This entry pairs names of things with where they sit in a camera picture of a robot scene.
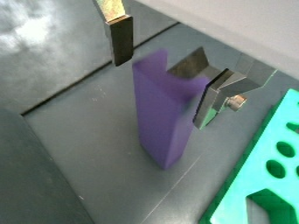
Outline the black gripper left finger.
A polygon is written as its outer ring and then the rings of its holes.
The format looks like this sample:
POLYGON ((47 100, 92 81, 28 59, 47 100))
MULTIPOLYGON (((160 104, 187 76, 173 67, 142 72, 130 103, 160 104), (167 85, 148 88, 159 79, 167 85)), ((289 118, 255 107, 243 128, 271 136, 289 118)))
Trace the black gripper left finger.
POLYGON ((134 17, 127 14, 122 0, 92 0, 104 21, 111 56, 119 67, 134 56, 134 17))

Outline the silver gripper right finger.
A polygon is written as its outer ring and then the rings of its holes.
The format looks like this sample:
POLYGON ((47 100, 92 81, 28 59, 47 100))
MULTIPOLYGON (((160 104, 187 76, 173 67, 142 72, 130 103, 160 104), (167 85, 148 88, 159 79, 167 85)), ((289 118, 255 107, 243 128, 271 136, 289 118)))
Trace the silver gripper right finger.
POLYGON ((241 54, 235 69, 226 68, 205 88, 193 118, 195 127, 202 130, 226 108, 239 111, 247 102, 243 94, 262 88, 275 73, 269 64, 241 54))

